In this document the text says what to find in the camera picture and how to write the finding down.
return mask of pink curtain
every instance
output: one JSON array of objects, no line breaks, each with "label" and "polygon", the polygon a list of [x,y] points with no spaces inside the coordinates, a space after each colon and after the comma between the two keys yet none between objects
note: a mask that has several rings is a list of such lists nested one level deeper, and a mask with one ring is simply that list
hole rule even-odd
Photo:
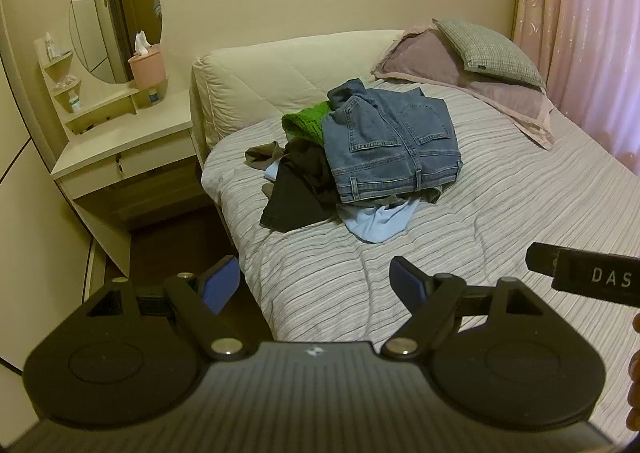
[{"label": "pink curtain", "polygon": [[558,109],[640,175],[640,0],[518,0],[514,42]]}]

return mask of white quilted headboard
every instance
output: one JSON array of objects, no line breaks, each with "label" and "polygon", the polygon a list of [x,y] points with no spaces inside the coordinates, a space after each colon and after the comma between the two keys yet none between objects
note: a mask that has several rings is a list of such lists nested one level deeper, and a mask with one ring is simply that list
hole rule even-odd
[{"label": "white quilted headboard", "polygon": [[193,64],[211,147],[264,119],[310,107],[371,69],[401,30],[339,32],[218,49]]}]

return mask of hand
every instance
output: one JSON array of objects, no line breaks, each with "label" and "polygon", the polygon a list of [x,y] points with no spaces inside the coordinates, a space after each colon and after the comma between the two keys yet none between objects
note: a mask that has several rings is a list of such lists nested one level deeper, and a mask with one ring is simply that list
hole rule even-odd
[{"label": "hand", "polygon": [[[636,314],[633,322],[634,330],[640,333],[640,314]],[[640,431],[640,350],[631,356],[629,361],[629,377],[633,381],[626,398],[631,411],[626,417],[626,427],[631,431]]]}]

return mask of green knit sweater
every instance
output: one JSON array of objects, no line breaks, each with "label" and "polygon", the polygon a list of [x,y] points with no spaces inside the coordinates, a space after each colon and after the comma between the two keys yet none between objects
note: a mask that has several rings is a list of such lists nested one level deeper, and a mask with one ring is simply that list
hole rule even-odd
[{"label": "green knit sweater", "polygon": [[323,101],[313,107],[302,109],[295,114],[284,114],[282,117],[282,129],[291,136],[313,141],[320,146],[324,146],[321,121],[329,112],[331,112],[329,101]]}]

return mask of shelf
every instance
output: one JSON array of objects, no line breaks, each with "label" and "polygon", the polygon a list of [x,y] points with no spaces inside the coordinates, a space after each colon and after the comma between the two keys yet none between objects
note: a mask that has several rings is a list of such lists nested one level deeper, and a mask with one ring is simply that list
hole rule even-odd
[{"label": "shelf", "polygon": [[165,97],[153,107],[124,114],[71,139],[51,176],[60,178],[105,157],[191,128],[189,91]]},{"label": "shelf", "polygon": [[125,88],[124,90],[121,90],[115,94],[111,94],[111,96],[103,99],[102,101],[100,101],[99,103],[96,103],[95,105],[82,107],[78,113],[64,114],[64,116],[62,116],[62,121],[66,125],[68,123],[71,123],[72,121],[75,121],[81,118],[82,116],[90,114],[91,112],[95,112],[95,110],[99,110],[102,107],[115,103],[116,101],[120,101],[121,99],[132,96],[134,94],[137,94],[138,92],[140,91],[137,88],[133,88],[133,87]]},{"label": "shelf", "polygon": [[43,69],[47,69],[47,68],[51,68],[53,67],[53,65],[56,65],[58,63],[60,63],[61,61],[65,61],[65,59],[69,59],[73,56],[74,52],[72,50],[68,50],[66,51],[64,54],[62,54],[61,56],[58,56],[57,58],[52,59],[51,61],[45,63],[42,65]]},{"label": "shelf", "polygon": [[73,82],[69,83],[69,85],[67,85],[66,87],[62,87],[61,89],[54,88],[51,90],[51,95],[53,97],[60,96],[60,94],[64,94],[65,92],[68,92],[71,89],[76,88],[80,84],[80,81],[81,80],[79,80],[78,78],[75,78]]}]

